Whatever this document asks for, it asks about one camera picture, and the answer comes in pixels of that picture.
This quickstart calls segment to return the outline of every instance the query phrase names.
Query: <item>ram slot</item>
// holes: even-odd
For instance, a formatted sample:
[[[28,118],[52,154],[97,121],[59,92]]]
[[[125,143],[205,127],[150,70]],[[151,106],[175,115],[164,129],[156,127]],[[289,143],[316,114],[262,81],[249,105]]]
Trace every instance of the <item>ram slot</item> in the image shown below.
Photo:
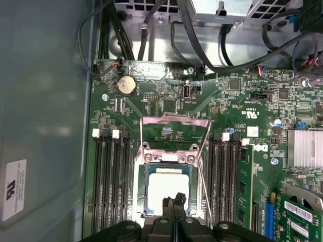
[[[93,213],[92,213],[92,234],[100,231],[101,221],[101,170],[103,155],[103,138],[95,139],[94,157],[94,185],[93,185]]]
[[[119,210],[119,184],[120,184],[120,155],[121,155],[121,141],[120,139],[113,139],[112,147],[112,197],[111,197],[111,223],[115,225],[118,223]]]
[[[221,207],[222,201],[219,199],[222,193],[222,174],[218,172],[222,169],[223,165],[224,146],[217,142],[210,142],[209,161],[208,161],[208,195],[210,198],[210,205],[213,214],[213,224],[222,221]]]
[[[109,225],[109,198],[111,197],[111,156],[110,151],[112,150],[112,138],[105,138],[105,159],[103,163],[102,171],[102,229],[108,228]]]
[[[235,222],[238,152],[234,142],[210,142],[207,177],[213,224]]]
[[[121,220],[127,220],[127,205],[128,205],[128,182],[129,182],[129,162],[130,162],[130,140],[123,139],[123,160],[121,162],[120,171],[122,172],[121,180]]]
[[[236,188],[237,188],[237,165],[238,165],[238,152],[237,145],[233,142],[227,144],[228,154],[228,169],[227,169],[227,212],[226,221],[234,222],[236,215]]]

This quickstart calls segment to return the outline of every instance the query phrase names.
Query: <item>microchip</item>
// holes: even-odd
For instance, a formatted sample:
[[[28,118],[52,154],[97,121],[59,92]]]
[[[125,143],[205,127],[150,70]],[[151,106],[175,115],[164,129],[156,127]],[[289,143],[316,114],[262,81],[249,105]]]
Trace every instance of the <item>microchip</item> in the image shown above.
[[[103,129],[103,130],[102,130],[102,136],[103,136],[103,137],[109,137],[109,132],[110,132],[110,130],[108,130],[108,129]]]
[[[283,129],[282,128],[278,128],[278,127],[274,127],[273,128],[273,134],[274,135],[281,135],[282,134]]]
[[[240,80],[238,80],[238,79],[230,80],[230,89],[231,90],[240,90]]]
[[[211,107],[211,112],[212,113],[217,113],[218,112],[218,107]]]
[[[280,88],[278,91],[279,99],[288,99],[289,90],[287,88]]]
[[[246,160],[247,159],[247,151],[245,149],[240,150],[240,160]]]
[[[238,211],[238,219],[241,223],[244,223],[244,213],[241,210]]]
[[[218,121],[218,116],[216,115],[211,115],[211,121],[217,122]]]
[[[164,100],[164,112],[175,112],[176,103],[173,100]]]
[[[244,182],[239,183],[239,191],[242,192],[243,194],[246,193],[246,183]]]
[[[323,107],[317,107],[316,113],[323,114]]]

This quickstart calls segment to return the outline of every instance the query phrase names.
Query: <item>blue connector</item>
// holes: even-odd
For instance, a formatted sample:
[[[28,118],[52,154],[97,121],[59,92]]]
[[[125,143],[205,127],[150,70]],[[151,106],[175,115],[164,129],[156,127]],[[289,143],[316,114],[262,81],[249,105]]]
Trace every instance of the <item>blue connector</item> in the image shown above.
[[[298,128],[299,130],[304,130],[306,129],[306,123],[298,122],[296,128]]]
[[[264,235],[268,238],[274,238],[274,213],[275,206],[270,202],[265,203],[265,223],[264,223]]]

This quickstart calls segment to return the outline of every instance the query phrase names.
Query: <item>gray plastic panel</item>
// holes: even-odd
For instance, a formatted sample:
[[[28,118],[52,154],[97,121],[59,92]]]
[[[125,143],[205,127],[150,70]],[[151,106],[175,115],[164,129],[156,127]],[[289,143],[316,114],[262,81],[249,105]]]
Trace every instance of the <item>gray plastic panel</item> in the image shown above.
[[[77,241],[89,82],[76,27],[92,0],[0,1],[0,241]],[[89,53],[90,24],[83,31]],[[7,163],[26,159],[24,209],[3,221]]]

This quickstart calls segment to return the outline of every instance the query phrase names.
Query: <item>capacitor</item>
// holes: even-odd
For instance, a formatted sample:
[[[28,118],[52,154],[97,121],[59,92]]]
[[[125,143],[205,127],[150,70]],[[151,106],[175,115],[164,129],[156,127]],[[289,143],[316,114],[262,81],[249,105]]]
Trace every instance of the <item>capacitor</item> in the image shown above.
[[[280,127],[280,126],[282,126],[282,121],[278,118],[272,119],[269,124],[271,127]]]
[[[234,134],[234,129],[233,128],[227,128],[226,132],[229,134]]]
[[[322,79],[321,79],[321,78],[312,79],[312,80],[310,80],[310,81],[308,82],[308,85],[309,85],[310,87],[317,87],[318,85],[320,85],[320,84],[321,84],[321,81],[322,81]]]

